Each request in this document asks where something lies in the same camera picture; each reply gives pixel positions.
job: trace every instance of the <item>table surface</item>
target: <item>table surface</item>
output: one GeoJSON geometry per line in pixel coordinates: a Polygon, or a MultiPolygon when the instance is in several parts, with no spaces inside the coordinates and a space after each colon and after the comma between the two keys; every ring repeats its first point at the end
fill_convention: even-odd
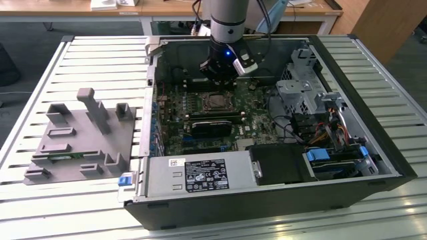
{"type": "MultiPolygon", "coordinates": [[[[130,170],[139,170],[139,141],[146,136],[138,131],[146,117],[146,37],[83,36],[61,43],[0,150],[0,239],[422,239],[427,233],[426,112],[358,41],[346,36],[319,38],[418,179],[349,208],[161,231],[146,230],[123,209],[118,178],[25,185],[25,172],[50,122],[45,113],[51,103],[65,102],[70,110],[86,109],[77,101],[79,88],[94,88],[106,108],[117,103],[138,108],[130,170]]],[[[337,92],[327,69],[322,75],[337,92]]]]}
{"type": "MultiPolygon", "coordinates": [[[[91,0],[0,0],[0,16],[122,16],[123,12],[138,16],[194,16],[193,0],[139,0],[137,6],[118,6],[118,9],[91,11],[91,0]]],[[[286,9],[286,16],[342,15],[325,0],[303,4],[305,8],[286,9]]]]}

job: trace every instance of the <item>power supply label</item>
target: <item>power supply label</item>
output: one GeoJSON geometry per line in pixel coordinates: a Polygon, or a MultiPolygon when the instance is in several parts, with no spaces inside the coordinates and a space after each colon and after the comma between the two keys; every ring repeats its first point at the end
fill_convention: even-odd
{"type": "Polygon", "coordinates": [[[189,193],[230,189],[226,160],[186,162],[186,190],[189,193]]]}

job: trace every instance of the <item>wooden desk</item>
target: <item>wooden desk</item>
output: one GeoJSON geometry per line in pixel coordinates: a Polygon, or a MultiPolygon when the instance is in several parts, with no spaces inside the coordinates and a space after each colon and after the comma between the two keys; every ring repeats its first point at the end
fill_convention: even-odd
{"type": "MultiPolygon", "coordinates": [[[[306,4],[305,8],[287,8],[281,21],[322,23],[318,33],[329,34],[342,14],[325,0],[315,0],[315,4],[306,4]]],[[[145,35],[153,35],[153,22],[194,19],[193,2],[181,0],[141,0],[138,6],[118,6],[105,11],[91,11],[91,0],[0,0],[0,22],[138,21],[145,35]]]]}
{"type": "Polygon", "coordinates": [[[394,57],[427,14],[427,0],[337,0],[346,13],[333,34],[355,34],[382,64],[394,57]]]}
{"type": "MultiPolygon", "coordinates": [[[[325,0],[315,0],[315,4],[298,5],[295,8],[297,16],[325,16],[343,14],[342,10],[334,10],[325,0]]],[[[193,11],[193,1],[181,0],[145,0],[142,7],[143,16],[195,16],[193,11]]],[[[285,16],[294,16],[294,9],[289,7],[285,11],[285,16]]]]}
{"type": "Polygon", "coordinates": [[[91,11],[91,0],[0,0],[0,16],[139,16],[143,0],[137,6],[119,6],[114,10],[91,11]]]}
{"type": "MultiPolygon", "coordinates": [[[[289,7],[285,11],[282,22],[317,22],[318,31],[311,32],[321,35],[330,34],[338,16],[343,14],[342,10],[334,10],[325,0],[314,0],[314,4],[303,4],[298,7],[289,7]]],[[[201,17],[203,16],[203,7],[201,8],[201,17]]],[[[142,6],[142,24],[145,33],[151,30],[151,23],[157,21],[194,21],[193,2],[182,0],[145,0],[142,6]]]]}

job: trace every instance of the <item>desk leg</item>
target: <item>desk leg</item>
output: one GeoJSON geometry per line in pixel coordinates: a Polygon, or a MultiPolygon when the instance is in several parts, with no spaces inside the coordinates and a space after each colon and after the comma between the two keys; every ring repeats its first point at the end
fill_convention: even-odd
{"type": "Polygon", "coordinates": [[[145,36],[153,36],[154,35],[154,30],[153,30],[154,17],[142,16],[139,18],[139,22],[141,22],[141,25],[142,25],[142,31],[145,33],[145,36]]]}
{"type": "Polygon", "coordinates": [[[337,21],[337,18],[338,18],[338,16],[335,16],[335,15],[325,17],[325,20],[322,22],[319,32],[318,32],[319,35],[329,35],[330,34],[333,27],[334,27],[334,24],[335,24],[335,21],[337,21]]]}
{"type": "Polygon", "coordinates": [[[43,26],[49,32],[54,30],[54,22],[43,22],[43,26]]]}

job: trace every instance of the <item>green circuit board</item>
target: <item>green circuit board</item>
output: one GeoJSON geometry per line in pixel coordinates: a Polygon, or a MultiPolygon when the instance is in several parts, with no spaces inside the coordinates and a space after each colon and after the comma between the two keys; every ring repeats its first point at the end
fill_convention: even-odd
{"type": "Polygon", "coordinates": [[[278,133],[271,124],[265,99],[270,88],[257,87],[251,80],[238,80],[234,90],[219,92],[190,93],[173,87],[161,117],[166,155],[175,156],[193,150],[213,148],[221,149],[221,152],[238,151],[241,146],[237,143],[242,139],[251,139],[254,144],[277,143],[278,133]],[[186,115],[206,114],[210,111],[243,111],[243,124],[233,125],[231,135],[227,137],[193,139],[186,115]]]}

